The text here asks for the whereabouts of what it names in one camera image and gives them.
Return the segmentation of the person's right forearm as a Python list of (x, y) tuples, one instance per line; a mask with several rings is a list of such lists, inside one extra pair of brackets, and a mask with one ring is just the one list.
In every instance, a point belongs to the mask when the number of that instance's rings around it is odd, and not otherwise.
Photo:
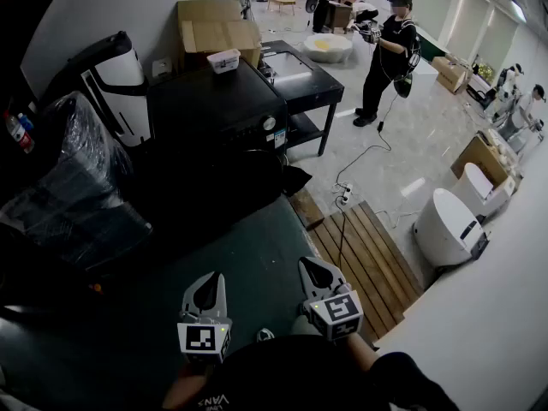
[(355, 365), (363, 372), (369, 372), (379, 359), (378, 353), (358, 333), (344, 337), (342, 345)]

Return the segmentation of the black and white appliance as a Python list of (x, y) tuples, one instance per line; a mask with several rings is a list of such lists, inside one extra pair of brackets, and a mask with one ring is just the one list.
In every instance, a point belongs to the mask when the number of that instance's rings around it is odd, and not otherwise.
[(69, 59), (39, 100), (42, 106), (81, 92), (110, 133), (126, 147), (151, 138), (148, 80), (128, 35), (120, 31)]

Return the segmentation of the wooden slatted platform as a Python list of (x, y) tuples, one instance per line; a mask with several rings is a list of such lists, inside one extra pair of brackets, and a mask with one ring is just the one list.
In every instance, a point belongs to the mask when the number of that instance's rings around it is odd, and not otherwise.
[(404, 320), (424, 290), (388, 231), (365, 202), (326, 216), (308, 231), (319, 257), (340, 269), (357, 291), (372, 343)]

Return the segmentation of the brown wooden cabinet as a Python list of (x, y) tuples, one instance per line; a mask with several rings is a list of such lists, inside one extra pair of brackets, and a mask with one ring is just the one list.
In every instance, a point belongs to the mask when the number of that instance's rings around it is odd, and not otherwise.
[(348, 24), (351, 22), (351, 18), (351, 6), (329, 2), (325, 29), (330, 33), (334, 33), (337, 29), (342, 29), (346, 33), (348, 31)]

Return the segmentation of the plastic-wrapped black chair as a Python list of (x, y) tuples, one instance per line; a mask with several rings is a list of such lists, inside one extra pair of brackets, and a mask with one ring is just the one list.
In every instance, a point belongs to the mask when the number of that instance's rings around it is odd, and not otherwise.
[(142, 245), (152, 226), (129, 201), (133, 167), (81, 92), (47, 107), (27, 185), (0, 222), (61, 260), (90, 269)]

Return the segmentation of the white egg-shaped cushion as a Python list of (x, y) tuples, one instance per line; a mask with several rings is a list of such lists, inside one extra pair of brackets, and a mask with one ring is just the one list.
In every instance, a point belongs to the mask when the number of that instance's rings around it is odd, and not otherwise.
[(353, 44), (341, 35), (315, 33), (302, 42), (301, 50), (316, 63), (342, 63), (350, 56)]

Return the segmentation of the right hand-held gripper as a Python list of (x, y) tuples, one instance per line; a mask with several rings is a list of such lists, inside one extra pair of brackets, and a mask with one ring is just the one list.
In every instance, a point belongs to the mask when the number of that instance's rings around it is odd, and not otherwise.
[(364, 313), (356, 290), (340, 269), (313, 257), (298, 262), (309, 322), (330, 342), (360, 331)]

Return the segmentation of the black cloth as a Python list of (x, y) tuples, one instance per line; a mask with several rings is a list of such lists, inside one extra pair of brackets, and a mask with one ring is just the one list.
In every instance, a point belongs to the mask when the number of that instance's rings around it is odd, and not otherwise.
[(306, 184), (313, 178), (305, 170), (285, 165), (282, 172), (282, 190), (287, 197), (291, 197), (301, 191)]

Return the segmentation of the white toilet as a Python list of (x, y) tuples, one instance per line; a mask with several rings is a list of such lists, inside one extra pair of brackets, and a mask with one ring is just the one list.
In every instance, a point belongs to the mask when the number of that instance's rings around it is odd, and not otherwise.
[(433, 267), (477, 260), (489, 240), (478, 219), (451, 191), (436, 188), (413, 225), (414, 239)]
[(515, 191), (515, 180), (508, 176), (494, 187), (476, 164), (466, 163), (451, 192), (483, 223), (497, 212)]

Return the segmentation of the brown wooden block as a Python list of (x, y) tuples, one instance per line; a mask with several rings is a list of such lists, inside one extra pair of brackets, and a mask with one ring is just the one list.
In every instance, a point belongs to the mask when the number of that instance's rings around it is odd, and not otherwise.
[(290, 196), (289, 203), (306, 231), (314, 230), (324, 222), (323, 212), (316, 205), (312, 195), (306, 188)]

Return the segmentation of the dark green mat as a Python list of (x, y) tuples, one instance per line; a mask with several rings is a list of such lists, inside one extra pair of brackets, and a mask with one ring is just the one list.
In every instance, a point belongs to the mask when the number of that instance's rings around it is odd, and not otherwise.
[(230, 349), (266, 327), (286, 335), (302, 301), (298, 259), (311, 252), (299, 218), (279, 199), (216, 236), (180, 222), (102, 276), (104, 292), (61, 312), (0, 316), (0, 368), (9, 394), (40, 411), (161, 407), (181, 370), (176, 324), (184, 291), (223, 274)]

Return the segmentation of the brown cardboard box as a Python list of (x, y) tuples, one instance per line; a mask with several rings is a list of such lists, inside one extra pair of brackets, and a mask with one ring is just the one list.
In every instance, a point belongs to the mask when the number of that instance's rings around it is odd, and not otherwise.
[(494, 147), (487, 145), (478, 135), (470, 140), (450, 167), (457, 179), (462, 176), (466, 163), (472, 163), (479, 167), (495, 188), (508, 177), (508, 173), (498, 161), (498, 155), (495, 153)]

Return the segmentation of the person's black shirt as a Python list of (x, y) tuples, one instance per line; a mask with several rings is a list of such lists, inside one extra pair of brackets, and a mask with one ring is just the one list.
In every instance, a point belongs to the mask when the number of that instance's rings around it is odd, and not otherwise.
[(364, 371), (314, 335), (250, 344), (215, 369), (189, 411), (459, 411), (402, 352)]

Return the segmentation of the small cardboard box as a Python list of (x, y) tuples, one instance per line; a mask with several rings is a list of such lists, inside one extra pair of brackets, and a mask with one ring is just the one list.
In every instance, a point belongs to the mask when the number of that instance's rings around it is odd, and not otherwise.
[(438, 71), (437, 82), (452, 94), (463, 92), (469, 82), (471, 72), (459, 63), (453, 63), (447, 57), (434, 57), (432, 66)]

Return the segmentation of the red label water bottle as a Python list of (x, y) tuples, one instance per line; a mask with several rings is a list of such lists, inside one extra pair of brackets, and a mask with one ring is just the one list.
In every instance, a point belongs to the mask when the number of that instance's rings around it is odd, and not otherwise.
[(8, 133), (13, 138), (13, 140), (26, 154), (31, 153), (34, 148), (34, 140), (30, 136), (30, 134), (24, 129), (20, 121), (11, 113), (9, 113), (8, 110), (3, 113), (3, 119), (6, 125), (6, 129), (8, 130)]

